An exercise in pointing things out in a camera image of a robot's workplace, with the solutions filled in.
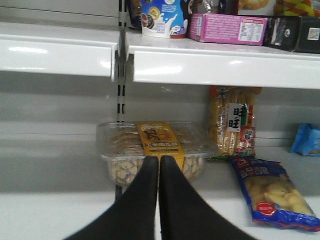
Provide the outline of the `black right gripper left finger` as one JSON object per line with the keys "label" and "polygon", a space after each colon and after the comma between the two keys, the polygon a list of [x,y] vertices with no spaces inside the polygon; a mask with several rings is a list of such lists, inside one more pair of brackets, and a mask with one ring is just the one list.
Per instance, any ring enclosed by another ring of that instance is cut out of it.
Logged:
{"label": "black right gripper left finger", "polygon": [[159,160],[146,156],[126,191],[93,222],[68,240],[153,240]]}

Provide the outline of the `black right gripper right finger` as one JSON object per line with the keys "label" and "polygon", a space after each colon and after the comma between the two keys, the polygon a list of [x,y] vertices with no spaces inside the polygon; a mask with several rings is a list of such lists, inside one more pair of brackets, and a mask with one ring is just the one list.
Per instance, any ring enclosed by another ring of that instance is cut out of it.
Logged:
{"label": "black right gripper right finger", "polygon": [[172,156],[162,156],[158,187],[163,240],[253,240],[211,208]]}

